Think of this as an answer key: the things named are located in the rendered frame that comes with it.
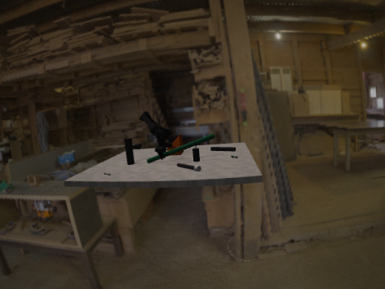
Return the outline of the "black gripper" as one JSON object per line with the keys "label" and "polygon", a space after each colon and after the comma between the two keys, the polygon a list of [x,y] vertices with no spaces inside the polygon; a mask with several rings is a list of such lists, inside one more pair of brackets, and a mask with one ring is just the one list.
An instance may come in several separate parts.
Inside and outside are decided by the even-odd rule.
{"label": "black gripper", "polygon": [[159,158],[162,160],[164,157],[163,157],[163,153],[165,153],[169,148],[169,147],[164,147],[163,148],[163,141],[165,142],[165,138],[164,139],[161,139],[161,140],[157,140],[157,148],[155,148],[155,152],[158,153],[158,156]]}

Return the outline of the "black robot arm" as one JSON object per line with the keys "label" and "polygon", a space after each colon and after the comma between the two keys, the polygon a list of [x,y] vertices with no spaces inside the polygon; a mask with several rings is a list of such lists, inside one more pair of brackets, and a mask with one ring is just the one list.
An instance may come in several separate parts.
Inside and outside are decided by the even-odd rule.
{"label": "black robot arm", "polygon": [[[158,124],[157,122],[154,122],[152,119],[151,119],[151,116],[149,115],[148,111],[144,111],[140,118],[139,118],[142,122],[145,121],[145,124],[148,126],[148,129],[149,131],[155,136],[157,136],[157,139],[158,140],[161,140],[161,139],[164,139],[165,140],[169,140],[168,142],[164,142],[163,141],[163,148],[166,146],[166,147],[169,147],[171,148],[172,147],[172,143],[175,141],[175,137],[172,135],[173,131],[171,131],[170,129],[166,129],[165,127],[161,127],[160,124]],[[168,137],[167,137],[168,136]]]}

